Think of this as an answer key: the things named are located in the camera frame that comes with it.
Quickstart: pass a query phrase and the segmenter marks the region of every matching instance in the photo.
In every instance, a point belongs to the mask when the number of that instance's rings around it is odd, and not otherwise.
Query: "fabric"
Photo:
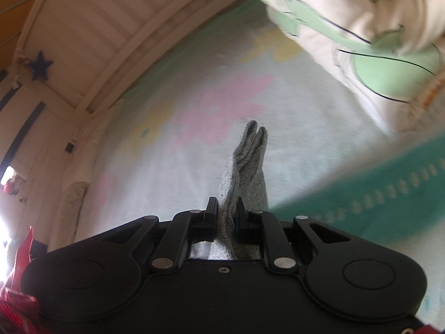
[[[33,229],[17,249],[14,268],[0,288],[0,325],[12,334],[50,334],[39,324],[39,302],[21,291],[21,278],[29,265]]]
[[[371,170],[273,208],[281,220],[309,215],[366,240],[388,244],[445,218],[444,190],[442,134]]]
[[[440,334],[440,333],[439,333],[439,331],[434,329],[432,326],[426,325],[426,326],[423,326],[420,329],[416,330],[414,332],[414,334]]]
[[[241,197],[246,210],[267,209],[268,199],[263,174],[263,159],[268,142],[264,127],[256,121],[248,123],[238,147],[229,160],[217,194],[217,239],[212,243],[210,260],[248,260],[259,258],[257,246],[235,240],[233,217]]]
[[[395,50],[398,55],[420,51],[445,32],[442,0],[262,0],[276,11],[299,19],[341,45],[352,42]],[[314,14],[328,23],[320,24]]]
[[[68,246],[74,242],[79,212],[88,183],[75,182],[63,193],[56,210],[48,252]]]
[[[356,93],[384,130],[410,129],[445,82],[440,0],[261,1],[271,21]],[[435,14],[442,23],[429,20]]]

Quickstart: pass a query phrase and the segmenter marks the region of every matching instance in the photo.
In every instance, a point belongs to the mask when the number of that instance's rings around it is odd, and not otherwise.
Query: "white dotted pattern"
[[[438,161],[438,166],[445,170],[445,159],[440,158]],[[363,204],[359,201],[351,201],[349,209],[343,207],[338,207],[334,211],[329,211],[324,215],[324,222],[327,224],[332,224],[335,221],[343,221],[348,213],[360,214],[364,210],[373,209],[376,205],[381,205],[385,203],[385,196],[390,199],[397,198],[398,193],[402,195],[407,195],[410,192],[410,187],[418,188],[420,187],[422,180],[428,181],[431,176],[436,177],[439,175],[439,171],[434,164],[428,165],[427,168],[422,167],[418,172],[411,172],[407,179],[399,179],[395,184],[390,184],[386,186],[384,190],[375,190],[373,195],[363,195]],[[315,216],[316,220],[321,221],[321,216]]]

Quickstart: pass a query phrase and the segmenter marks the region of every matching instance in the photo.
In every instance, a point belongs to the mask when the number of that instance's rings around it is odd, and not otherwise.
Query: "green pattern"
[[[384,97],[411,101],[425,83],[443,65],[442,56],[431,44],[423,51],[402,57],[395,51],[401,46],[404,29],[385,31],[372,43],[326,20],[301,0],[286,0],[289,12],[270,12],[281,30],[292,36],[300,35],[300,26],[308,26],[339,44],[339,54],[349,54],[356,78],[368,89]]]
[[[445,134],[374,169],[270,210],[281,220],[308,215],[388,244],[442,220],[444,192]]]

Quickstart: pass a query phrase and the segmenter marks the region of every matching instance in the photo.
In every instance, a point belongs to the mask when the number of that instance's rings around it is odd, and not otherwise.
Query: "window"
[[[6,225],[0,220],[0,281],[5,282],[8,276],[7,253],[8,245],[11,242]]]
[[[11,166],[8,166],[4,172],[4,175],[0,181],[0,184],[4,186],[8,179],[11,179],[14,176],[15,172],[14,169]]]

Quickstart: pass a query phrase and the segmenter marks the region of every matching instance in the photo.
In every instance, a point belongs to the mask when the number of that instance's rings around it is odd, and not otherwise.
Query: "wall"
[[[71,161],[65,147],[75,139],[82,122],[75,120],[74,110],[67,111],[64,102],[57,101],[59,98],[46,91],[43,84],[32,82],[26,70],[21,71],[19,82],[22,87],[0,111],[0,161],[37,104],[43,101],[46,107],[24,137],[11,163],[26,184],[17,196],[0,192],[0,217],[12,238],[26,236],[29,226],[33,226],[35,239],[46,244],[61,197],[62,175]],[[9,74],[0,83],[0,99],[11,83]]]

